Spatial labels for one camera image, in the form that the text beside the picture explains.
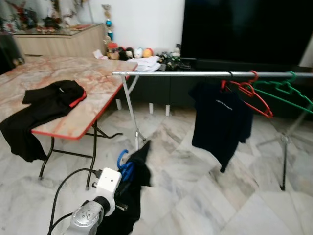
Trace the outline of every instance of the red table edge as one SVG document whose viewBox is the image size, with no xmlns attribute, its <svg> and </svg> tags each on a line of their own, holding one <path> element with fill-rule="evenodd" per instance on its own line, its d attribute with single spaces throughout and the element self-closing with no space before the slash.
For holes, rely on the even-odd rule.
<svg viewBox="0 0 313 235">
<path fill-rule="evenodd" d="M 115 98 L 116 94 L 121 90 L 122 86 L 123 86 L 123 82 L 118 87 L 118 89 L 114 92 L 114 94 L 111 96 L 111 98 L 108 100 L 107 104 L 105 106 L 103 106 L 103 108 L 100 110 L 100 112 L 97 114 L 97 116 L 91 121 L 91 123 L 87 126 L 87 128 L 82 132 L 82 134 L 80 136 L 68 137 L 68 136 L 55 135 L 55 134 L 50 134 L 50 133 L 46 133 L 46 132 L 42 132 L 42 131 L 36 131 L 36 130 L 32 130 L 31 133 L 39 134 L 39 135 L 43 135 L 43 136 L 51 136 L 51 137 L 70 140 L 70 141 L 80 140 L 85 135 L 85 133 L 91 128 L 91 126 L 94 124 L 94 122 L 102 115 L 102 113 L 105 111 L 106 107 L 111 103 L 111 101 Z"/>
</svg>

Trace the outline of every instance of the green hanger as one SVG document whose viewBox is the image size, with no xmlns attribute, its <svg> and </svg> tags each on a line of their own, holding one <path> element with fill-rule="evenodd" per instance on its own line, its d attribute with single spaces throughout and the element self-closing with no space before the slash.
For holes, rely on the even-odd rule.
<svg viewBox="0 0 313 235">
<path fill-rule="evenodd" d="M 253 83 L 254 90 L 257 91 L 257 92 L 260 92 L 260 93 L 269 95 L 269 96 L 271 96 L 271 97 L 273 97 L 273 98 L 276 98 L 276 99 L 278 99 L 278 100 L 280 100 L 280 101 L 283 101 L 283 102 L 285 102 L 285 103 L 288 103 L 288 104 L 293 105 L 293 106 L 295 106 L 295 107 L 297 107 L 297 108 L 299 108 L 299 109 L 305 110 L 305 111 L 307 111 L 307 112 L 313 114 L 313 111 L 312 111 L 313 102 L 312 102 L 309 98 L 307 98 L 305 95 L 303 95 L 300 91 L 298 91 L 297 89 L 293 88 L 292 85 L 291 85 L 291 82 L 294 82 L 294 81 L 296 80 L 297 75 L 296 75 L 294 72 L 292 72 L 292 71 L 287 71 L 287 72 L 290 72 L 290 73 L 293 75 L 291 79 L 285 80 L 285 81 L 283 81 L 283 82 L 256 81 L 256 82 Z M 293 94 L 293 93 L 296 93 L 297 95 L 299 95 L 299 96 L 301 96 L 302 98 L 306 99 L 307 102 L 309 103 L 309 105 L 308 105 L 307 108 L 305 108 L 305 107 L 299 106 L 299 105 L 297 105 L 297 104 L 295 104 L 295 103 L 292 103 L 292 102 L 290 102 L 290 101 L 288 101 L 288 100 L 285 100 L 285 99 L 282 99 L 282 98 L 280 98 L 280 97 L 278 97 L 278 96 L 275 96 L 275 95 L 273 95 L 273 94 L 270 94 L 270 93 L 264 92 L 264 91 L 262 91 L 262 90 L 259 90 L 259 89 L 256 88 L 256 86 L 257 86 L 258 84 L 275 85 L 275 89 L 276 89 L 276 90 L 278 90 L 278 91 L 280 91 L 280 92 L 282 92 L 282 93 L 285 93 L 285 94 Z M 287 86 L 288 90 L 286 91 L 286 90 L 281 89 L 282 86 Z"/>
</svg>

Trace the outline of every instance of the folded white cloth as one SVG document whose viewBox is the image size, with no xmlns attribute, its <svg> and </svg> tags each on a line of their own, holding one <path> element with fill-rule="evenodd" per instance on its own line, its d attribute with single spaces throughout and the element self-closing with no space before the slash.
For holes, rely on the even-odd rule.
<svg viewBox="0 0 313 235">
<path fill-rule="evenodd" d="M 130 62 L 137 62 L 138 65 L 143 65 L 143 66 L 155 66 L 155 64 L 158 62 L 160 58 L 158 56 L 151 56 L 148 58 L 135 58 L 135 59 L 129 59 L 128 61 Z"/>
<path fill-rule="evenodd" d="M 145 65 L 138 65 L 135 71 L 137 72 L 154 72 L 161 67 L 160 63 L 155 63 L 152 67 Z"/>
</svg>

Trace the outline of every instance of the marble floor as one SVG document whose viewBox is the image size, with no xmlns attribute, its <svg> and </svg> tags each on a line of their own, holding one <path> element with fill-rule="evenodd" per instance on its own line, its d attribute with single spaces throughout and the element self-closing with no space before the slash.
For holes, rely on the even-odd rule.
<svg viewBox="0 0 313 235">
<path fill-rule="evenodd" d="M 292 120 L 255 116 L 252 135 L 240 144 L 226 172 L 207 151 L 191 145 L 195 111 L 136 104 L 135 115 L 144 136 L 151 139 L 148 166 L 152 187 L 144 187 L 141 219 L 133 235 L 312 235 L 313 147 L 293 138 L 288 146 L 286 192 L 279 188 L 282 176 L 280 142 L 257 147 L 287 128 Z M 111 167 L 123 149 L 134 151 L 134 133 L 128 110 L 112 107 L 99 120 L 107 134 L 123 132 L 112 140 L 99 138 L 95 169 Z M 313 123 L 304 122 L 297 135 L 313 140 Z M 48 150 L 48 137 L 38 136 Z M 56 140 L 56 147 L 90 154 L 92 137 L 80 141 Z M 55 191 L 71 172 L 90 166 L 90 159 L 53 153 L 42 181 L 42 161 L 25 162 L 10 153 L 0 135 L 0 235 L 47 233 Z M 95 189 L 85 191 L 87 173 L 74 176 L 62 189 L 55 218 L 93 199 Z M 62 234 L 69 219 L 54 234 Z"/>
</svg>

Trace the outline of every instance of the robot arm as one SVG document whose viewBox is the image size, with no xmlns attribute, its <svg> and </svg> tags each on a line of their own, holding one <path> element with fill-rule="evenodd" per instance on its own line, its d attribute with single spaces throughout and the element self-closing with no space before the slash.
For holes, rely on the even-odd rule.
<svg viewBox="0 0 313 235">
<path fill-rule="evenodd" d="M 105 168 L 98 183 L 96 198 L 78 208 L 71 217 L 71 223 L 64 235 L 95 235 L 104 216 L 115 210 L 114 195 L 121 181 L 120 172 Z"/>
</svg>

